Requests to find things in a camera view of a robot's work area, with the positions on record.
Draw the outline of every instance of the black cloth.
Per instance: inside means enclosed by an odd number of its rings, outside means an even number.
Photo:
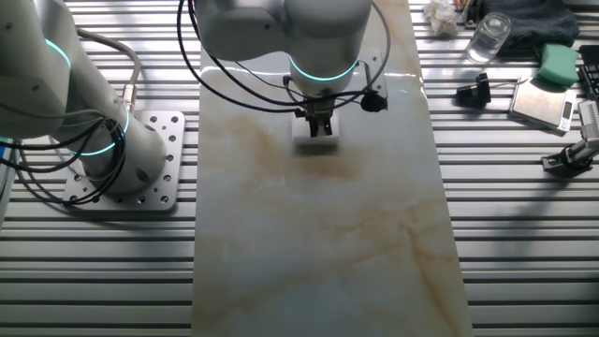
[[[500,53],[522,53],[546,43],[572,47],[580,34],[577,19],[562,0],[485,0],[481,17],[500,12],[510,18],[512,30]]]

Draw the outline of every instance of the white cable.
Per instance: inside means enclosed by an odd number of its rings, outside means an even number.
[[[491,89],[492,88],[499,88],[499,87],[504,86],[504,85],[514,85],[514,86],[516,86],[516,85],[521,85],[523,83],[526,83],[527,81],[528,81],[528,79],[522,80],[522,81],[519,81],[519,82],[505,82],[505,83],[501,83],[501,84],[491,85],[489,88],[491,88]]]

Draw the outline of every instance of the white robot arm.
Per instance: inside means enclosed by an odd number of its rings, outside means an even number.
[[[65,141],[87,131],[98,110],[126,135],[126,159],[109,190],[125,195],[148,187],[166,161],[162,139],[136,120],[83,50],[62,0],[0,0],[0,137],[51,135]],[[76,152],[82,141],[68,146]],[[88,176],[109,172],[114,140],[98,129],[80,158]]]
[[[294,82],[307,96],[339,93],[351,80],[371,0],[196,0],[202,46],[243,61],[290,55]]]

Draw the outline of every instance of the green sponge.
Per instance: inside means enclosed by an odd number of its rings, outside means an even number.
[[[560,44],[547,43],[543,46],[543,65],[537,75],[569,88],[578,81],[577,58],[577,52]]]

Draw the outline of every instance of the slotted metal table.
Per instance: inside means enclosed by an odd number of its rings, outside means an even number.
[[[493,82],[533,75],[534,60],[474,68],[463,61],[472,31],[433,37],[410,0],[432,127],[476,336],[599,336],[599,169],[574,180],[543,172],[540,157],[580,140],[580,121],[559,138],[508,119],[513,89],[492,90],[484,110],[452,95],[487,71]],[[599,1],[565,0],[582,35],[597,43]],[[189,336],[196,220],[199,88],[175,33],[177,1],[67,1],[76,24],[121,40],[143,62],[138,110],[180,110],[186,137],[179,208],[170,216],[123,216],[89,223],[12,188],[0,232],[1,336]],[[200,46],[184,26],[193,62]],[[83,46],[121,92],[125,55]],[[578,99],[584,91],[577,84]],[[32,155],[32,161],[57,158]],[[65,174],[42,177],[60,192]]]

